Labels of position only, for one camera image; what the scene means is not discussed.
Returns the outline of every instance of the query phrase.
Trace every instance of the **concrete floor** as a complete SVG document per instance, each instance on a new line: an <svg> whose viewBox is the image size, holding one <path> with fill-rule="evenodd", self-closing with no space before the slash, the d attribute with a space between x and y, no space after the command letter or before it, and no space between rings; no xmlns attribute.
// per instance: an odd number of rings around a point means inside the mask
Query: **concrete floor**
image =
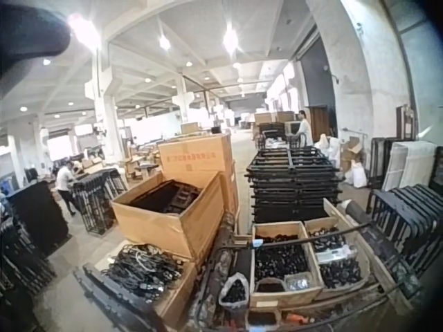
<svg viewBox="0 0 443 332"><path fill-rule="evenodd" d="M248 233L252 220L251 195L247 179L244 177L246 167L256 154L251 137L250 130L233 131L232 135L239 190L239 231L242 234ZM369 192L367 189L357 190L348 185L342 186L342 189L341 199L352 198L365 206ZM36 315L48 332L113 331L112 324L100 309L86 299L72 276L72 270L88 262L98 263L123 240L123 236L118 226L102 237L87 234L81 216L77 215L72 219L64 204L62 209L66 220L69 221L72 238L49 258L55 267L57 279L37 298Z"/></svg>

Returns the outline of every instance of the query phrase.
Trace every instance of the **grey wall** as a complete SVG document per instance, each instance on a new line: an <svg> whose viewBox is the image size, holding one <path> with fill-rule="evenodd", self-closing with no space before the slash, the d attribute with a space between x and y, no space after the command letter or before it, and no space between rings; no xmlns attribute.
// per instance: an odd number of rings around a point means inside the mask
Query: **grey wall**
<svg viewBox="0 0 443 332"><path fill-rule="evenodd" d="M443 45L432 23L410 0L384 0L406 53L422 139L443 145Z"/></svg>
<svg viewBox="0 0 443 332"><path fill-rule="evenodd" d="M300 59L305 75L307 96L310 106L327 105L335 108L334 87L331 75L323 70L329 66L323 41L318 38Z"/></svg>

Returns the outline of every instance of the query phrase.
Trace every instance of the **fluorescent light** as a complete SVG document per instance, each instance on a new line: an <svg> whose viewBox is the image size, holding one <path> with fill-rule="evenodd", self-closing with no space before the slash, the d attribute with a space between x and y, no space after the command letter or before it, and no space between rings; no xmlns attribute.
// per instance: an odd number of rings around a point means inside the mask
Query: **fluorescent light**
<svg viewBox="0 0 443 332"><path fill-rule="evenodd" d="M160 47L164 50L169 50L171 48L171 43L165 37L165 35L160 37Z"/></svg>
<svg viewBox="0 0 443 332"><path fill-rule="evenodd" d="M229 54L233 54L238 47L237 33L233 30L233 27L229 24L226 29L226 34L223 38L223 45Z"/></svg>
<svg viewBox="0 0 443 332"><path fill-rule="evenodd" d="M71 15L68 21L80 43L84 44L93 53L100 49L100 36L91 21L87 21L79 14Z"/></svg>

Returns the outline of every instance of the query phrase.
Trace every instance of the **person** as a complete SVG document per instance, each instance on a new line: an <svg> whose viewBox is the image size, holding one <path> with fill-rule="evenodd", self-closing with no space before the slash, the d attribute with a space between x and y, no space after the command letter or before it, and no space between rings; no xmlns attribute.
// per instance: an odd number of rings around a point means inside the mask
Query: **person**
<svg viewBox="0 0 443 332"><path fill-rule="evenodd" d="M311 147L314 145L314 141L312 140L312 131L311 131L311 125L306 119L306 112L303 110L300 110L298 114L302 117L302 122L300 123L300 128L298 129L297 133L303 133L306 136L306 145L307 147Z"/></svg>
<svg viewBox="0 0 443 332"><path fill-rule="evenodd" d="M69 192L68 183L69 181L74 181L74 175L72 174L73 163L72 161L67 161L63 167L61 167L57 173L57 191L62 197L63 201L66 203L69 213L71 216L75 216L75 212L71 210L70 203L74 208L79 211L77 203Z"/></svg>

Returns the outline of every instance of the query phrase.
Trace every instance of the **white plastic bag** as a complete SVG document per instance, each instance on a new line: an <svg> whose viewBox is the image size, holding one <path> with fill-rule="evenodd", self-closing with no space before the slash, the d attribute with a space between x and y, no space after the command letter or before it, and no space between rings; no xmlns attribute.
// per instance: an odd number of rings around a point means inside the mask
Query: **white plastic bag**
<svg viewBox="0 0 443 332"><path fill-rule="evenodd" d="M234 303L223 302L224 297L228 294L228 291L230 290L230 288L233 286L233 284L237 280L240 280L240 282L242 283L242 285L244 287L245 300L239 301L239 302L234 302ZM249 303L249 283L248 283L248 280L246 280L246 277L243 274L237 272L234 275L231 275L228 278L228 280L226 280L226 283L223 285L223 288L221 289L221 292L219 295L219 304L230 311L234 311L237 309L241 309L244 306L247 306L248 303Z"/></svg>
<svg viewBox="0 0 443 332"><path fill-rule="evenodd" d="M354 160L352 163L352 178L354 178L354 187L362 188L368 185L368 180L366 179L365 169L361 163L356 163Z"/></svg>

